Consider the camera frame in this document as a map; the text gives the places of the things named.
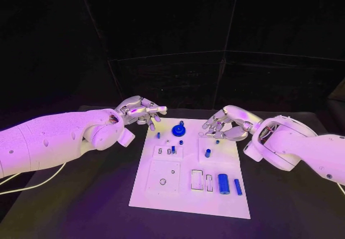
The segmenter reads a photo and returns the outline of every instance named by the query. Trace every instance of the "robotic hand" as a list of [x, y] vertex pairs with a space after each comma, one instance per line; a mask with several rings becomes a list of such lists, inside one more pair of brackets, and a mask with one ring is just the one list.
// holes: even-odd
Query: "robotic hand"
[[116, 142], [127, 147], [135, 135], [125, 125], [146, 123], [155, 130], [158, 113], [168, 108], [135, 96], [116, 109], [44, 116], [9, 128], [0, 132], [0, 178], [61, 165]]
[[[223, 132], [226, 123], [237, 127]], [[345, 185], [345, 137], [319, 135], [291, 117], [276, 116], [263, 120], [237, 106], [226, 106], [203, 126], [207, 136], [231, 141], [252, 141], [244, 153], [259, 162], [263, 158], [282, 170], [291, 171], [304, 160], [317, 173]]]

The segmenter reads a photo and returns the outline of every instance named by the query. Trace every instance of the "peg board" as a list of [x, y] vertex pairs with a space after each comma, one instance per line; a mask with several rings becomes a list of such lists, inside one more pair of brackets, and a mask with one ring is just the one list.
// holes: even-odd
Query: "peg board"
[[[172, 128], [181, 120], [187, 133], [177, 137]], [[205, 133], [204, 123], [204, 119], [162, 118], [155, 124], [156, 131], [148, 130], [130, 206], [250, 219], [237, 144], [224, 139], [216, 144], [214, 138], [200, 136], [200, 132]], [[168, 154], [172, 146], [177, 154]], [[210, 158], [205, 158], [205, 148], [211, 149]], [[203, 170], [204, 190], [191, 188], [192, 170]], [[229, 175], [229, 195], [220, 194], [221, 173]], [[207, 175], [213, 176], [213, 192], [207, 191]], [[240, 180], [241, 196], [237, 195], [234, 179]]]

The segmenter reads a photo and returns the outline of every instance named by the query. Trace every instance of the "rectangular slot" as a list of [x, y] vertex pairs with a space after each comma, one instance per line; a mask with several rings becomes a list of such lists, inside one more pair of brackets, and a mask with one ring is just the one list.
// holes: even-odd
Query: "rectangular slot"
[[207, 175], [207, 191], [208, 191], [208, 192], [213, 192], [213, 191], [214, 191], [213, 175]]
[[192, 170], [192, 190], [204, 190], [203, 170]]

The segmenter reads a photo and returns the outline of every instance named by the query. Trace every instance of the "blue object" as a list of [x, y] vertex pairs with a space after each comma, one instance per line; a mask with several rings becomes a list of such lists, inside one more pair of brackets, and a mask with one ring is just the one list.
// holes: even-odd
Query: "blue object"
[[211, 156], [211, 149], [208, 148], [207, 153], [205, 153], [205, 157], [210, 158], [210, 156]]
[[236, 181], [236, 190], [237, 190], [237, 195], [243, 195], [243, 190], [241, 190], [241, 185], [240, 185], [240, 181], [239, 179], [234, 180]]
[[184, 121], [181, 121], [179, 124], [172, 127], [172, 133], [177, 137], [181, 137], [185, 135]]
[[220, 183], [220, 193], [227, 195], [230, 194], [230, 187], [229, 187], [229, 175], [218, 174], [218, 183]]

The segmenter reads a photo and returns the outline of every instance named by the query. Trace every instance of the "white board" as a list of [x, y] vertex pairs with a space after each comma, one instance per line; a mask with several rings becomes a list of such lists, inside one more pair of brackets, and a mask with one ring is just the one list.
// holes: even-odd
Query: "white board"
[[[187, 133], [177, 137], [172, 128], [181, 120]], [[224, 139], [216, 144], [217, 139], [200, 136], [200, 132], [205, 132], [204, 123], [204, 119], [162, 118], [155, 124], [156, 131], [148, 131], [130, 206], [250, 219], [237, 144]], [[168, 154], [172, 146], [177, 154]], [[210, 158], [205, 157], [205, 148], [211, 149]], [[204, 190], [192, 190], [192, 170], [203, 170]], [[220, 194], [221, 173], [229, 175], [229, 195]], [[213, 192], [207, 191], [207, 175], [213, 176]], [[241, 196], [237, 195], [234, 179], [240, 180]]]

